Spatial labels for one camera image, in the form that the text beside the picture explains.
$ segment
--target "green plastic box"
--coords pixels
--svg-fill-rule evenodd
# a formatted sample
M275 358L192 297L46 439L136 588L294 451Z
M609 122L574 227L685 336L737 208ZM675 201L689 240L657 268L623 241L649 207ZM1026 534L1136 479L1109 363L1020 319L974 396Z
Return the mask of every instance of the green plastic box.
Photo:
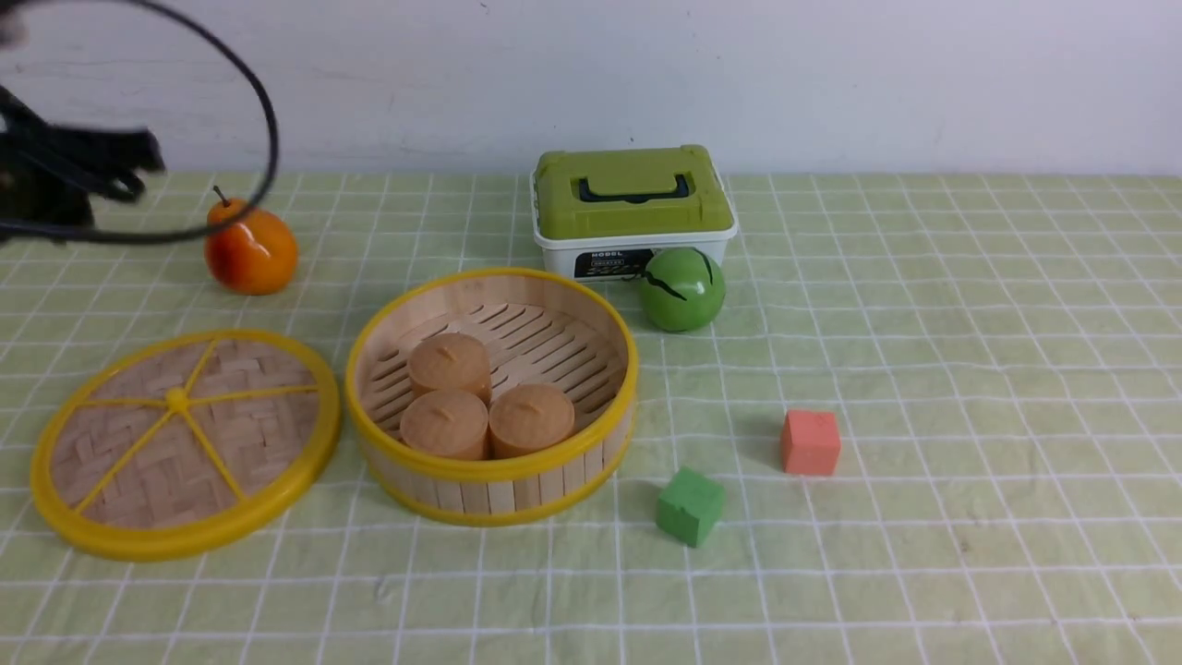
M551 151L532 177L534 241L546 269L579 281L638 273L691 246L719 263L739 228L706 148Z

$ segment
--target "black stripe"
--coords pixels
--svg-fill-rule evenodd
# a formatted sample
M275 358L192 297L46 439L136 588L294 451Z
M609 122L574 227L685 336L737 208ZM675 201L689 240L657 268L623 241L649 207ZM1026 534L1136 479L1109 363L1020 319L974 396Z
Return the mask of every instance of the black stripe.
M690 247L690 248L697 252L697 255L702 256L702 262L706 263L706 273L710 275L710 283L714 283L714 268L710 267L710 256L706 255L697 247Z
M654 276L654 274L651 272L649 272L649 270L645 269L644 272L641 273L641 276L643 276L644 279L647 279L649 283L651 283L651 285L654 285L654 286L663 289L665 293L669 293L670 295L673 295L675 298L681 298L682 300L689 301L686 298L686 295L682 295L677 291L674 291L673 286L665 283L665 281L663 279L658 279L657 276Z

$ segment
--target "green foam block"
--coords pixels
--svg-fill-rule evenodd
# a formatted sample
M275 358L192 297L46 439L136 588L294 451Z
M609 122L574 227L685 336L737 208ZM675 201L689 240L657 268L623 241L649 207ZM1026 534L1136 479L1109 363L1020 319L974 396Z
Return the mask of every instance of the green foam block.
M722 516L725 504L726 490L721 484L682 468L657 497L657 527L696 548Z

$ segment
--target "green lid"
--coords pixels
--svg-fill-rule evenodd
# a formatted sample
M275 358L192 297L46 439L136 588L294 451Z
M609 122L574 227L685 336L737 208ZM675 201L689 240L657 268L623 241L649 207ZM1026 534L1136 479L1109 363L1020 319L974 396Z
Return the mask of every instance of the green lid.
M551 240L727 230L730 206L701 145L546 152L534 171Z

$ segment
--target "yellow rim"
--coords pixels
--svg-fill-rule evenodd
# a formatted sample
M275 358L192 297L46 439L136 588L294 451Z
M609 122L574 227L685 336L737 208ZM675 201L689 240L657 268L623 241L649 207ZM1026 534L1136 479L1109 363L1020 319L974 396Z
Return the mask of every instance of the yellow rim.
M591 496L596 490L598 490L608 478L616 472L621 463L624 462L624 454L628 452L628 448L632 443L632 430L636 426L636 419L628 426L628 435L624 437L624 442L619 445L619 452L616 454L616 459L611 461L611 464L604 468L598 476L592 478L585 485L579 488L572 494L564 496L560 500L552 501L547 504L543 504L535 508L530 508L527 510L518 510L515 513L505 513L499 515L468 515L465 513L452 513L449 510L442 510L424 503L420 503L407 495L400 493L394 485L387 483L382 477L379 477L374 471L374 465L369 464L370 476L377 481L377 484L382 487L383 490L395 501L407 507L409 510L427 517L428 520L434 520L436 522L443 522L444 524L456 524L459 527L512 527L514 524L526 524L528 522L537 522L538 520L544 520L551 515L557 515L574 504L582 502L583 500ZM362 456L365 457L366 463L369 459L369 451L362 446Z
M277 478L265 490L252 497L245 498L241 498L241 490L232 480L229 480L227 484L235 493L235 495L241 498L234 508L207 520L173 529L137 530L99 524L82 516L82 511L85 509L86 504L89 504L89 500L93 500L93 496L84 500L78 508L70 508L64 501L61 501L61 497L58 495L57 489L53 485L51 476L53 446L57 444L58 437L61 435L61 430L65 428L70 417L77 409L97 405L148 405L165 409L164 416L151 430L148 431L148 433L141 437L131 450L124 454L123 458L121 458L121 461L112 467L108 475L104 476L104 480L112 477L118 469L122 468L128 459L130 459L131 455L134 455L136 450L145 445L151 439L151 435L155 430L163 425L170 417L182 418L189 422L190 426L193 425L191 417L186 409L173 409L173 406L165 400L86 400L89 396L93 395L99 386L109 382L113 376L119 372L124 372L151 357L167 353L178 347L206 343L208 345L206 347L206 353L202 356L197 366L189 376L189 379L183 389L186 398L183 404L189 405L212 402L208 398L199 398L189 402L187 397L188 392L193 389L196 378L200 376L206 363L209 360L214 346L223 340L264 343L284 351L303 363L309 371L312 372L312 377L316 380L314 386L310 385L284 390L247 391L220 397L220 399L248 399L296 391L316 391L319 393L320 411L317 415L316 428L312 430L311 438L304 448L304 452L296 458L291 467L288 467L287 470L279 476L279 478ZM332 374L332 370L319 356L316 354L316 352L309 347L305 347L294 340L272 334L272 332L267 332L265 330L215 330L209 332L199 332L199 334L195 335L187 335L160 345L154 345L134 356L122 359L87 382L70 398L70 400L66 402L65 406L63 406L63 409L53 416L50 424L41 432L37 451L33 455L32 476L30 480L33 493L33 502L50 527L58 532L58 534L60 534L66 542L90 554L106 559L142 562L165 561L191 556L194 554L225 546L246 536L255 529L266 526L269 521L281 515L284 510L296 503L296 501L312 487L316 480L324 471L324 468L329 464L329 461L332 458L332 454L336 450L337 441L340 435L340 395L338 392L337 380ZM208 452L212 445L208 439L206 439L204 435L201 433L201 430L195 428L194 435L200 445ZM210 455L209 457L223 478L229 478L228 471L221 464L216 454ZM92 490L91 495L97 495L102 489L102 484L103 481L99 481L99 485Z
M357 360L361 358L362 348L365 346L365 340L374 334L374 330L382 321L382 319L390 314L390 312L428 291L448 283L454 283L456 281L501 275L532 276L534 279L545 279L547 281L561 283L585 294L606 309L616 325L619 326L624 343L628 346L628 369L624 373L624 382L619 387L619 392L616 395L611 405L589 426L584 428L570 439L533 455L512 459L457 462L429 456L407 448L402 444L402 442L398 442L394 437L387 435L377 425L375 425L374 422L365 415L365 411L361 408L361 397L357 395L356 369ZM362 330L362 334L357 338L352 351L349 353L349 366L345 370L345 396L348 398L346 402L349 413L358 430L361 430L362 435L369 439L369 442L372 443L379 452L389 455L407 469L424 476L455 481L459 483L495 483L501 481L515 481L518 478L548 471L550 469L560 467L585 454L592 446L606 439L628 412L628 405L632 402L632 397L636 395L638 373L638 354L636 352L636 344L632 341L631 332L628 330L628 324L624 322L624 318L619 315L616 307L611 306L611 302L604 299L599 293L596 293L591 288L587 288L577 281L566 279L565 276L559 276L540 269L532 269L527 267L491 267L460 272L423 283L422 286L407 291L374 314L369 322L365 324L365 327Z

